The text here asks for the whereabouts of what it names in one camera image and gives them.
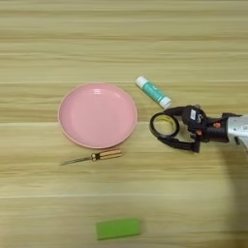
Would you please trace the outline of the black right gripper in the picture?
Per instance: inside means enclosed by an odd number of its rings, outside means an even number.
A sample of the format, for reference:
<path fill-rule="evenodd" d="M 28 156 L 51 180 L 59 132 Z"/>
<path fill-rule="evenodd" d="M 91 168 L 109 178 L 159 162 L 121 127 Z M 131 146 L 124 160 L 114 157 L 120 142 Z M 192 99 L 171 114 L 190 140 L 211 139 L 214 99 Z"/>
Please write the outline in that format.
<path fill-rule="evenodd" d="M 163 114 L 181 116 L 185 107 L 168 108 Z M 195 142 L 180 141 L 172 137 L 158 137 L 158 140 L 172 148 L 200 152 L 202 142 L 228 142 L 228 118 L 205 117 L 201 122 L 193 121 L 189 125 L 189 131 L 194 135 Z"/>

